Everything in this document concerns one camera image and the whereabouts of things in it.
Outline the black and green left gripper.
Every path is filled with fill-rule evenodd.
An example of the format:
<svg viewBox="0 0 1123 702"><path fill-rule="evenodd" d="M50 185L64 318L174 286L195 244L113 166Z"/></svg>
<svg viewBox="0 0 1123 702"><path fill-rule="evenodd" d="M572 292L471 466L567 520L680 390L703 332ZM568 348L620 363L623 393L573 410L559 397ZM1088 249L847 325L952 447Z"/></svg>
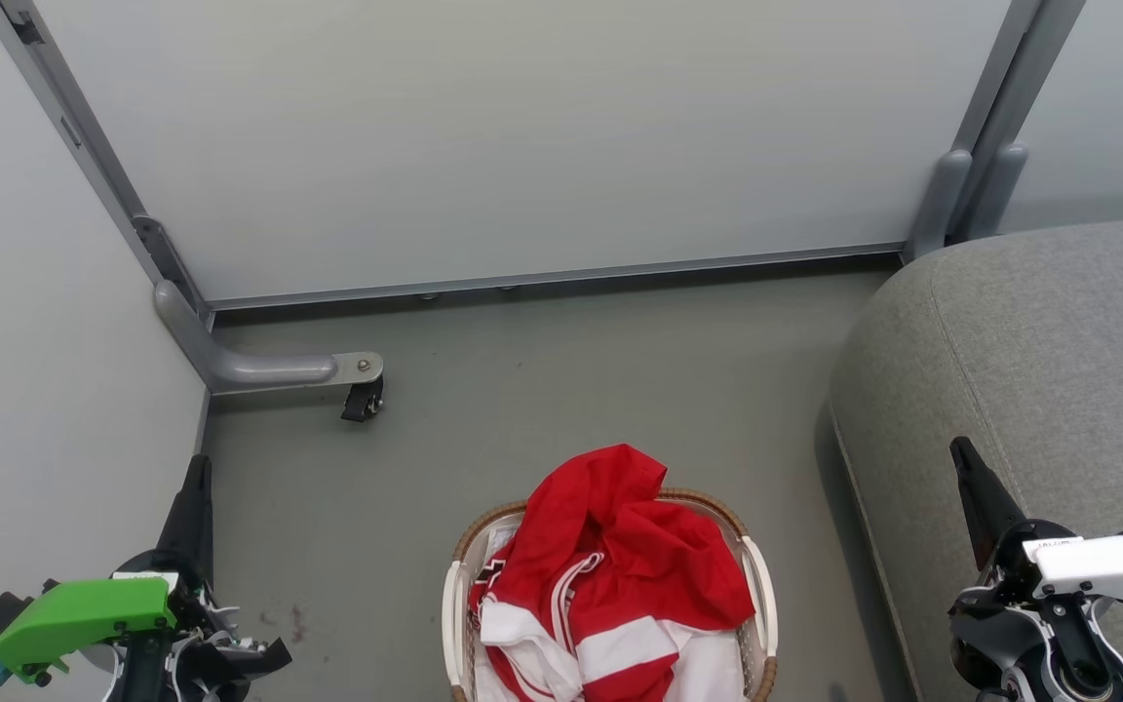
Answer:
<svg viewBox="0 0 1123 702"><path fill-rule="evenodd" d="M157 548L106 578L51 583L37 598L0 594L0 671L22 683L67 674L66 657L133 633L179 633L201 621L200 599L213 591L213 463L195 454L174 496ZM245 701L255 680L293 662L284 640L184 640L179 646L181 701Z"/></svg>

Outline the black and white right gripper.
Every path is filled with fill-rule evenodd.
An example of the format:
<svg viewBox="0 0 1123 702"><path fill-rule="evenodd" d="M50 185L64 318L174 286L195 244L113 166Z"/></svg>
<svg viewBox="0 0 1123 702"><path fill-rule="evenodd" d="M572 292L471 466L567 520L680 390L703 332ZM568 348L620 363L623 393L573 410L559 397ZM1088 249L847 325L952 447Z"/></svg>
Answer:
<svg viewBox="0 0 1123 702"><path fill-rule="evenodd" d="M1024 523L1015 498L986 466L968 437L949 444L955 480L978 569L1002 603L1049 598L1123 604L1123 532L1086 538L1054 523Z"/></svg>

